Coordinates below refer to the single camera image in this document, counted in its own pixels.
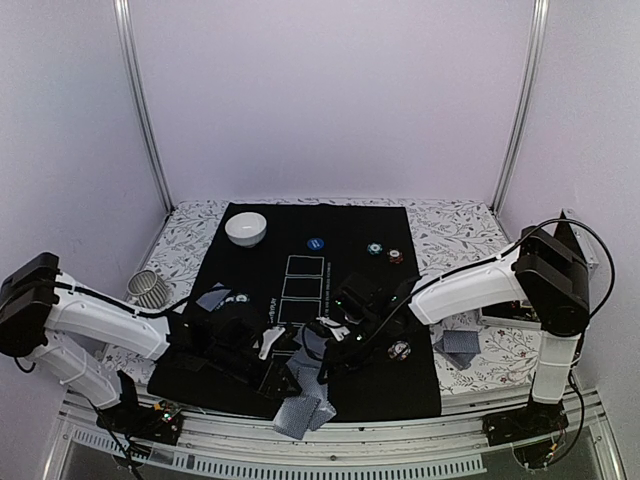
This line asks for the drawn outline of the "blue small blind button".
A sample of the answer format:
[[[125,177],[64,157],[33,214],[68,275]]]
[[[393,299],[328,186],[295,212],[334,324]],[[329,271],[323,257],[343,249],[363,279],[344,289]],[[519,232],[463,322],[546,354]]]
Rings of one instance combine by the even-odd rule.
[[[325,241],[322,238],[313,237],[307,241],[306,245],[311,251],[321,251],[325,248]]]

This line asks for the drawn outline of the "spread teal poker chips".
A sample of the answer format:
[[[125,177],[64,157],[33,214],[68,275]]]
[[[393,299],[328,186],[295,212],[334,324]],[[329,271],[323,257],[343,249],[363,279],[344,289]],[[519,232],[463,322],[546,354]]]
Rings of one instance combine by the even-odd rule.
[[[247,303],[249,300],[250,297],[246,294],[228,295],[221,301],[221,305],[230,303]]]

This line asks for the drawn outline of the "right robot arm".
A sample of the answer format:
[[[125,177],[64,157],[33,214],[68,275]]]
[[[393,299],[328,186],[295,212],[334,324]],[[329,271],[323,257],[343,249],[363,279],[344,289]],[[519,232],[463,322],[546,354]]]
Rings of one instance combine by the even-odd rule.
[[[430,326],[464,311],[526,302],[542,337],[529,405],[516,422],[524,435],[539,435],[555,420],[580,339],[599,311],[590,305],[590,266],[574,246],[576,235],[561,233],[573,228],[594,232],[562,215],[523,229],[518,240],[485,259],[389,288],[350,274],[331,297],[345,315],[346,332],[328,342],[319,383],[360,370],[414,322]]]

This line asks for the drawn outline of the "blue card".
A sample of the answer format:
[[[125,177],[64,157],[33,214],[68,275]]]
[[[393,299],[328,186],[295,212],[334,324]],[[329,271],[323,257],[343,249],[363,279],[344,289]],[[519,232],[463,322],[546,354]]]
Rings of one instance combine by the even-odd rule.
[[[207,312],[212,312],[226,301],[226,298],[231,294],[231,292],[231,288],[228,288],[221,283],[217,283],[201,294],[195,301],[195,304]]]

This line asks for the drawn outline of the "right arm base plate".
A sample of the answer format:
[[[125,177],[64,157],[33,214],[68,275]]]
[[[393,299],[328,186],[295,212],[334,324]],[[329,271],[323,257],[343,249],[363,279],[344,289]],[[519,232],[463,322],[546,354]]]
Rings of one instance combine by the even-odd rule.
[[[519,442],[566,429],[569,425],[563,401],[543,404],[532,398],[519,408],[482,417],[482,431],[490,446]]]

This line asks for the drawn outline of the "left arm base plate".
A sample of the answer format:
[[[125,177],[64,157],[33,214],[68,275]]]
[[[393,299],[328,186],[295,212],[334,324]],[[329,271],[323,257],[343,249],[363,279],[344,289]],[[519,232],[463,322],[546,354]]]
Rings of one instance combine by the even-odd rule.
[[[127,440],[139,439],[171,446],[178,443],[183,423],[182,412],[172,409],[166,402],[153,406],[120,402],[98,409],[96,421],[98,427],[122,434]]]

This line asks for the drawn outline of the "teal chip stack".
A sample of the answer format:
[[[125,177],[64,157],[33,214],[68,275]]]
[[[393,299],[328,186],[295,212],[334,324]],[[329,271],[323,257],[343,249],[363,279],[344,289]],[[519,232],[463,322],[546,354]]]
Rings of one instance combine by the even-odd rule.
[[[367,246],[367,251],[370,255],[380,255],[383,250],[383,246],[377,242],[372,242]]]

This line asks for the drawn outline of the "orange chip stack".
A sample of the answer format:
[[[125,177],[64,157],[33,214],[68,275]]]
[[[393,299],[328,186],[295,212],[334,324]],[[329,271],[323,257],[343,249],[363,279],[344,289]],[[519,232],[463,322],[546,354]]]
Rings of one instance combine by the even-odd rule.
[[[389,249],[387,251],[387,257],[392,264],[400,264],[404,260],[403,253],[398,249]]]

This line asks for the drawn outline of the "blue playing card deck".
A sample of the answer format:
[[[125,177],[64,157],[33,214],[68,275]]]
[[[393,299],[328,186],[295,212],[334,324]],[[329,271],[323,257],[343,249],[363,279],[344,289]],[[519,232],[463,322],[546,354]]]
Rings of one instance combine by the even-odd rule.
[[[466,370],[481,353],[479,334],[469,330],[445,330],[434,349],[456,369]]]

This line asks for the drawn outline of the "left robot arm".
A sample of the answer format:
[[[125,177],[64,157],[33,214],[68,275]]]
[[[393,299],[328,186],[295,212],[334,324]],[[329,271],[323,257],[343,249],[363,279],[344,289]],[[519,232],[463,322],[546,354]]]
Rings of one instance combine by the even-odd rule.
[[[227,301],[215,286],[185,311],[135,307],[94,291],[63,273],[58,256],[44,252],[1,284],[1,352],[47,368],[61,384],[84,395],[128,434],[148,426],[133,379],[111,372],[71,339],[90,337],[130,350],[174,371],[217,371],[269,400],[302,388],[282,362],[269,357],[285,332],[271,327],[247,302]]]

